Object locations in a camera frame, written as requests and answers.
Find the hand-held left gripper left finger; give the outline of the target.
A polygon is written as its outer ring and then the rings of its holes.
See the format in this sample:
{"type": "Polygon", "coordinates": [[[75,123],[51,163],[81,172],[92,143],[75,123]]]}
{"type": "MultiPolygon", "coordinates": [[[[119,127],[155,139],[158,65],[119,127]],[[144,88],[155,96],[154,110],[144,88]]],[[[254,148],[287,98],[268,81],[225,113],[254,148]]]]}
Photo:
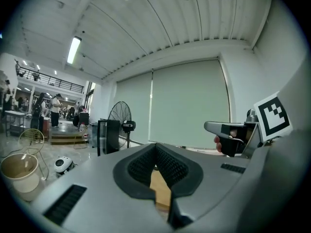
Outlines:
{"type": "Polygon", "coordinates": [[[155,200],[124,193],[113,170],[122,159],[147,150],[150,144],[92,158],[45,188],[32,202],[50,232],[172,233],[173,228],[156,209],[155,200]]]}

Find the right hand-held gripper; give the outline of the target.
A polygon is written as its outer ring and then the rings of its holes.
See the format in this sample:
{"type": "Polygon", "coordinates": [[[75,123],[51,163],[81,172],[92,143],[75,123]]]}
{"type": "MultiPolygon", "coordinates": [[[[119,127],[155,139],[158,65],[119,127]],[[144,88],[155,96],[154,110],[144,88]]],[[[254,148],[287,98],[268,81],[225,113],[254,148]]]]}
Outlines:
{"type": "Polygon", "coordinates": [[[220,152],[229,157],[251,157],[275,138],[289,133],[293,127],[278,92],[256,102],[243,123],[206,121],[204,129],[220,137],[220,152]]]}

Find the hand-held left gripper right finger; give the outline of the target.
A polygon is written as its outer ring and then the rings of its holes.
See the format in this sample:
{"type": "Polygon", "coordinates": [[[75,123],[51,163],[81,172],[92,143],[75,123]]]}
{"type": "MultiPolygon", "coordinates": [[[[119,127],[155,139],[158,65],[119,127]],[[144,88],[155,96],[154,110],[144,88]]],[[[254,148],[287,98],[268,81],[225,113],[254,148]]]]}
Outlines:
{"type": "Polygon", "coordinates": [[[249,202],[254,160],[201,154],[155,144],[157,167],[171,187],[168,222],[155,230],[253,230],[249,202]]]}

